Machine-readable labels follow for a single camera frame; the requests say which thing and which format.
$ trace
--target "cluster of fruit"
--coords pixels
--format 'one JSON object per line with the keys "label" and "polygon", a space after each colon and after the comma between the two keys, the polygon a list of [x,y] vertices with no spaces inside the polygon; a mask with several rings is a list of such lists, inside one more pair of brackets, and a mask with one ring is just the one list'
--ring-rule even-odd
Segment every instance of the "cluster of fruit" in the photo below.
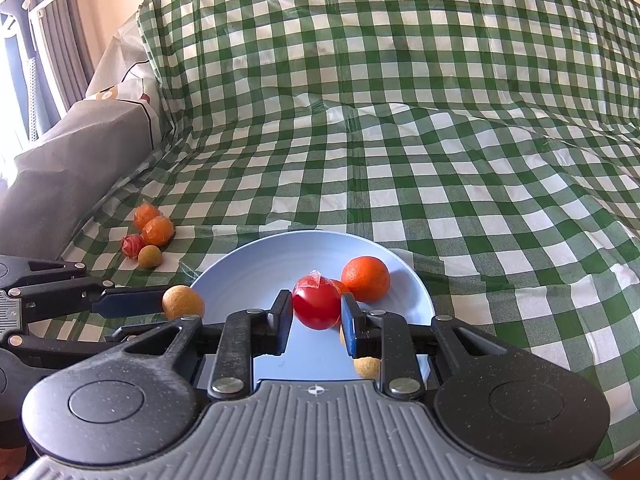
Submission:
{"label": "cluster of fruit", "polygon": [[[391,276],[381,260],[360,256],[344,266],[340,280],[327,279],[316,270],[300,278],[293,289],[293,310],[303,325],[325,330],[340,323],[343,294],[350,292],[357,301],[364,303],[377,301],[387,293],[390,283]],[[342,327],[340,341],[344,345]],[[353,366],[363,379],[380,376],[379,359],[354,359]]]}
{"label": "cluster of fruit", "polygon": [[141,234],[125,236],[120,249],[127,258],[137,259],[139,267],[153,269],[162,263],[159,248],[167,245],[174,235],[174,223],[145,202],[136,208],[133,224]]}

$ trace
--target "red tomato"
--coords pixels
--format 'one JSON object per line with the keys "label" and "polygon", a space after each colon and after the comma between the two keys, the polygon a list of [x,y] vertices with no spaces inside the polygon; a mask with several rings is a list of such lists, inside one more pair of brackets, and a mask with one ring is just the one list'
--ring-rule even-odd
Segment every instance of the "red tomato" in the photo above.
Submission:
{"label": "red tomato", "polygon": [[333,283],[313,270],[293,288],[293,310],[303,325],[325,330],[340,319],[340,293]]}

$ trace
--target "orange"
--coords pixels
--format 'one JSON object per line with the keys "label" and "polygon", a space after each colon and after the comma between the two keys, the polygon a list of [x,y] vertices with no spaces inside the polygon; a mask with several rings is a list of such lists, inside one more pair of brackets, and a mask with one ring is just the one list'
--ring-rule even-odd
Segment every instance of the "orange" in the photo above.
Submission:
{"label": "orange", "polygon": [[186,285],[168,288],[162,295],[162,310],[171,321],[180,316],[204,316],[204,300],[195,290]]}
{"label": "orange", "polygon": [[339,280],[329,280],[334,284],[334,287],[338,289],[338,292],[340,292],[340,295],[346,294],[347,292],[350,292],[350,290],[347,288],[347,286],[339,281]]}
{"label": "orange", "polygon": [[174,233],[174,223],[166,216],[152,218],[142,229],[142,237],[146,244],[156,247],[167,245]]}
{"label": "orange", "polygon": [[156,216],[160,216],[160,212],[158,209],[153,207],[149,202],[144,202],[142,205],[138,206],[133,213],[133,225],[136,226],[136,229],[142,232],[142,229],[145,228],[145,225]]}
{"label": "orange", "polygon": [[376,301],[389,290],[391,276],[386,265],[373,256],[359,256],[342,270],[341,282],[358,301]]}

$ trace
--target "small yellow ball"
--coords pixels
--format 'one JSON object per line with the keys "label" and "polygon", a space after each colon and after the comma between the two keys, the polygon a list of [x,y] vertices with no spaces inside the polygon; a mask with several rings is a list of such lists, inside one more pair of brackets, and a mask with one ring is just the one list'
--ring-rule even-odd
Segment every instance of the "small yellow ball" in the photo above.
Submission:
{"label": "small yellow ball", "polygon": [[204,316],[204,300],[186,285],[176,285],[162,295],[162,310],[168,320],[180,316]]}
{"label": "small yellow ball", "polygon": [[361,357],[353,360],[353,367],[356,373],[363,379],[380,378],[380,359],[375,357]]}
{"label": "small yellow ball", "polygon": [[138,253],[138,266],[143,269],[153,269],[162,263],[162,251],[155,245],[148,245]]}

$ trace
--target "plaid fabric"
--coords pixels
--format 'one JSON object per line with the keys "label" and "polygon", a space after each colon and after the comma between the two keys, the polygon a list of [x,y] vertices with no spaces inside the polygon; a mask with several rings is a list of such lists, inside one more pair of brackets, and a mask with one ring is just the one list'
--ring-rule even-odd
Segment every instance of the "plaid fabric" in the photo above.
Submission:
{"label": "plaid fabric", "polygon": [[[107,195],[67,259],[123,285],[189,283],[281,230],[370,238],[413,264],[439,314],[599,386],[599,465],[636,450],[636,3],[147,0],[139,20],[168,148]],[[154,272],[119,252],[143,200],[177,225]],[[96,339],[121,323],[39,330]]]}

